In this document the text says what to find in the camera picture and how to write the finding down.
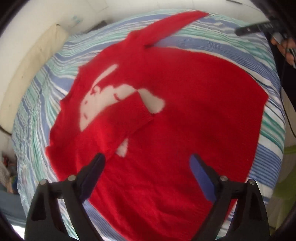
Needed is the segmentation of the person's right hand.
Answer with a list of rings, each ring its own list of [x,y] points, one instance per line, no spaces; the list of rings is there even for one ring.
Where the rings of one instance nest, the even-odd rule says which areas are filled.
[[[295,65],[295,58],[293,56],[293,54],[291,54],[288,49],[295,49],[295,41],[292,38],[283,40],[281,43],[277,42],[276,39],[274,39],[274,37],[271,38],[271,43],[273,45],[276,45],[278,50],[281,52],[281,54],[283,54],[283,56],[285,57],[286,61],[294,66]]]

